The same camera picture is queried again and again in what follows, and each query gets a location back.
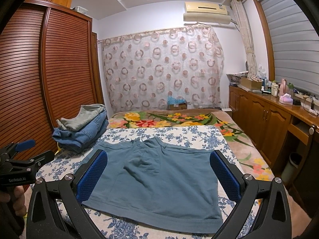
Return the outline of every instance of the wardrobe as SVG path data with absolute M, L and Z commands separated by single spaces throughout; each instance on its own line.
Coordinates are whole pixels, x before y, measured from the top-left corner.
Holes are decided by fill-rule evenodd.
M 92 18 L 26 0 L 0 35 L 0 148 L 34 139 L 21 160 L 56 151 L 56 119 L 94 103 L 104 104 Z

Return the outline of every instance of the metal screw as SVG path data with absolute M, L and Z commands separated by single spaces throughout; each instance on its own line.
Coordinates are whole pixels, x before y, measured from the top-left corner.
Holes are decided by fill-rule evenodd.
M 275 182 L 281 183 L 281 179 L 280 179 L 279 177 L 276 177 L 276 178 L 275 178 Z
M 69 181 L 69 180 L 71 180 L 71 179 L 73 178 L 73 174 L 69 173 L 69 174 L 67 174 L 66 176 L 64 176 L 64 178 L 65 178 L 67 181 Z
M 35 182 L 36 182 L 36 184 L 40 184 L 40 183 L 43 182 L 43 179 L 42 178 L 38 178 Z
M 249 181 L 251 181 L 253 179 L 253 176 L 249 173 L 245 174 L 244 177 L 246 180 L 249 180 Z

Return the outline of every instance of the sheer curtain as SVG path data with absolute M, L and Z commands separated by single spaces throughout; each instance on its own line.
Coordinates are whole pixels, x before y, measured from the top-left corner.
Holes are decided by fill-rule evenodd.
M 247 78 L 258 81 L 259 79 L 256 77 L 257 63 L 256 63 L 255 52 L 254 52 L 254 43 L 251 37 L 249 22 L 247 19 L 244 6 L 242 5 L 241 1 L 237 1 L 237 0 L 232 0 L 231 5 L 232 5 L 232 10 L 236 17 L 236 21 L 239 25 L 242 41 L 244 42 L 244 46 L 245 46 L 247 63 L 248 63 Z
M 213 28 L 163 29 L 103 40 L 114 112 L 164 110 L 167 97 L 218 107 L 224 53 Z

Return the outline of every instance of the teal garment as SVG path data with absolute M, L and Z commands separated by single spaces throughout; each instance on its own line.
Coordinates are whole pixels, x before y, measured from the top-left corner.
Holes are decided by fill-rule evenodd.
M 108 163 L 83 205 L 154 227 L 215 233 L 223 223 L 211 151 L 164 143 L 158 137 L 101 142 Z

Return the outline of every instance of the wooden countertop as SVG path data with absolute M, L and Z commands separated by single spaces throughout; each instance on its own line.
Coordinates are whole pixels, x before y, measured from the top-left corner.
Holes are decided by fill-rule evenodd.
M 235 90 L 238 90 L 241 92 L 246 92 L 245 90 L 243 90 L 239 87 L 230 86 L 229 88 L 235 89 Z M 257 97 L 259 99 L 262 99 L 262 100 L 268 102 L 269 104 L 272 104 L 272 105 L 278 107 L 279 109 L 282 109 L 282 110 L 290 113 L 291 115 L 299 118 L 300 120 L 302 120 L 303 122 L 305 122 L 309 126 L 314 124 L 317 127 L 319 127 L 319 116 L 315 116 L 315 115 L 312 115 L 311 113 L 307 112 L 306 110 L 304 110 L 303 106 L 282 104 L 279 102 L 279 97 L 274 97 L 272 95 L 257 94 L 257 93 L 252 93 L 252 92 L 246 92 L 246 93 L 248 93 L 251 96 Z

